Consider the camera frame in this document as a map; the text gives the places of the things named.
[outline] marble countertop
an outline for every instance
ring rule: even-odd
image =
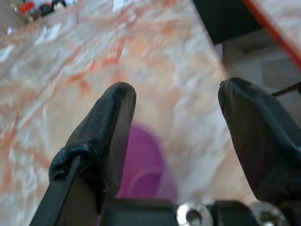
[[[301,68],[301,1],[244,0],[244,2]]]
[[[161,141],[179,201],[252,202],[217,99],[226,74],[190,0],[84,0],[0,40],[0,225],[27,225],[57,151],[111,84]]]

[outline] marble surface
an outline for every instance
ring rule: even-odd
[[[254,196],[217,99],[226,78],[190,0],[85,0],[0,40],[0,225],[28,225],[57,151],[111,84],[161,140],[179,201]]]
[[[301,1],[244,0],[244,2],[301,68]]]

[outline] purple object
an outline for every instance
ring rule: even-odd
[[[177,200],[174,177],[157,139],[141,125],[132,125],[118,198]]]

